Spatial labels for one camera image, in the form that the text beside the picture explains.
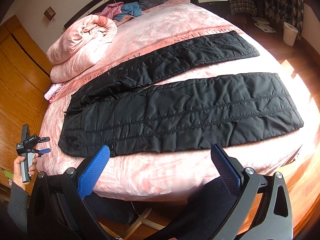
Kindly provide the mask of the grey left sleeve forearm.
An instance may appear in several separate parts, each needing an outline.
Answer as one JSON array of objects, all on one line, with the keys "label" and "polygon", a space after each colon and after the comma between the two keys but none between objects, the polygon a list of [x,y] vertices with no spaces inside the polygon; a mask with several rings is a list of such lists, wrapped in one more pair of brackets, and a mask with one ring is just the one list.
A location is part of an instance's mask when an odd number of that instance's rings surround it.
[{"label": "grey left sleeve forearm", "polygon": [[28,194],[20,186],[12,183],[10,201],[8,204],[8,215],[17,227],[27,234],[27,209]]}]

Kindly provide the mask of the person's left hand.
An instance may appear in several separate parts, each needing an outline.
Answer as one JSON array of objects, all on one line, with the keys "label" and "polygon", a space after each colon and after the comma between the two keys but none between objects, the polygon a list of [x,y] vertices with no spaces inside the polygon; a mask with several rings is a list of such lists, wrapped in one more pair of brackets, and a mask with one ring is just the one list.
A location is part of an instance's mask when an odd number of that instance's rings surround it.
[{"label": "person's left hand", "polygon": [[[29,175],[32,177],[36,173],[36,164],[37,164],[37,157],[39,156],[38,153],[35,153],[33,158],[33,164],[29,167]],[[13,179],[12,181],[22,188],[23,190],[26,189],[26,186],[29,182],[22,182],[22,172],[21,172],[21,162],[25,160],[25,157],[18,155],[17,158],[14,160],[14,172],[13,172]]]}]

